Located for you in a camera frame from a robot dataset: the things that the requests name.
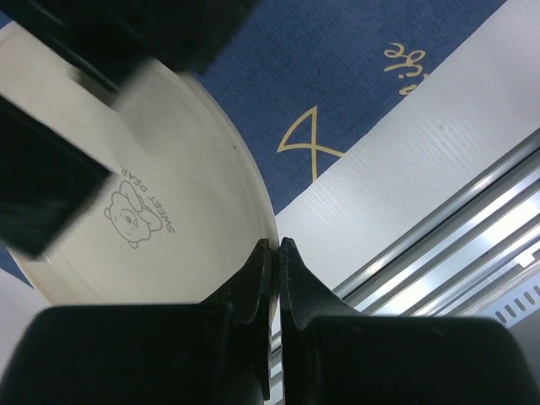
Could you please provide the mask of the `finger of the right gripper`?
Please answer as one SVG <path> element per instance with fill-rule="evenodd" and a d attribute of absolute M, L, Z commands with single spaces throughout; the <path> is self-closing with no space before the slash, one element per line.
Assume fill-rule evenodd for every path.
<path fill-rule="evenodd" d="M 1 242 L 40 257 L 97 198 L 111 171 L 1 98 Z"/>
<path fill-rule="evenodd" d="M 14 1 L 12 19 L 105 89 L 144 63 L 205 71 L 256 6 L 254 1 Z"/>

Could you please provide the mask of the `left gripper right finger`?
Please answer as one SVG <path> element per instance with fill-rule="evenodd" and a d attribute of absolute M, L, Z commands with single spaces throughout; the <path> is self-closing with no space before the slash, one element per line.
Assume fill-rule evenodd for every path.
<path fill-rule="evenodd" d="M 536 404 L 512 335 L 478 317 L 365 316 L 279 248 L 283 400 L 287 404 Z"/>

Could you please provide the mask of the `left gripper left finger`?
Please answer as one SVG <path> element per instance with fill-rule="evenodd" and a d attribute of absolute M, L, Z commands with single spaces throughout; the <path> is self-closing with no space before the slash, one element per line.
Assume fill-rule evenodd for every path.
<path fill-rule="evenodd" d="M 56 306 L 27 327 L 4 404 L 262 404 L 270 397 L 273 251 L 198 304 Z"/>

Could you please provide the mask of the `cream round plate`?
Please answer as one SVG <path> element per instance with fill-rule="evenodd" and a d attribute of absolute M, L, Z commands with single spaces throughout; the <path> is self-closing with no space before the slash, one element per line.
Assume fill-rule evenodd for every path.
<path fill-rule="evenodd" d="M 1 31 L 1 93 L 111 169 L 98 199 L 22 274 L 53 305 L 198 302 L 278 245 L 257 164 L 188 74 L 148 63 L 105 105 L 15 23 Z"/>

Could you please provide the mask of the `blue fish placemat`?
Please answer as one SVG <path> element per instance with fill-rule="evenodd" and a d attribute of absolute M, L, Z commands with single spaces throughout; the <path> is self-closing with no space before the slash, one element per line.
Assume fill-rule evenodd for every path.
<path fill-rule="evenodd" d="M 278 227 L 498 1 L 265 1 L 200 78 L 250 148 Z"/>

